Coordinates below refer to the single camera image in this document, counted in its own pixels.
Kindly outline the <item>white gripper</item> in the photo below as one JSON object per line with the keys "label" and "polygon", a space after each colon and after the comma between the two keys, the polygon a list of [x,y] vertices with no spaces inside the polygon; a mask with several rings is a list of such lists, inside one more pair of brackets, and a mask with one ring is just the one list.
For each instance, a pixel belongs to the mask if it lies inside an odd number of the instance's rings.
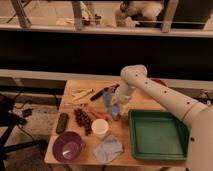
{"label": "white gripper", "polygon": [[[134,90],[135,90],[134,87],[128,85],[125,82],[121,82],[120,86],[115,91],[113,102],[119,103],[121,105],[127,104],[131,100]],[[112,94],[110,92],[103,93],[104,105],[106,107],[109,107],[108,113],[112,116],[114,120],[119,120],[121,117],[120,106],[118,104],[111,105],[111,99]]]}

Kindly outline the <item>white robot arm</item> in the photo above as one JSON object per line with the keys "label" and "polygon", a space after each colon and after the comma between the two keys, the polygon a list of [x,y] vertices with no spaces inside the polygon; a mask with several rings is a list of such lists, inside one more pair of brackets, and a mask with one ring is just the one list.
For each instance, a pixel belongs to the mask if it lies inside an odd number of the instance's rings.
{"label": "white robot arm", "polygon": [[147,77],[144,65],[125,66],[111,103],[127,104],[136,88],[144,91],[190,129],[186,168],[213,171],[213,105],[208,106]]}

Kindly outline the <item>red object behind arm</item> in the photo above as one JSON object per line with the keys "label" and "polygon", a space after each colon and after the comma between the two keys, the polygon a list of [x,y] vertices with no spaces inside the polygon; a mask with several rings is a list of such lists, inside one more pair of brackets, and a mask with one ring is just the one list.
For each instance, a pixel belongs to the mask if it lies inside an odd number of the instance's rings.
{"label": "red object behind arm", "polygon": [[167,87],[167,84],[160,79],[152,78],[151,80],[158,83],[158,84],[161,84],[161,85]]}

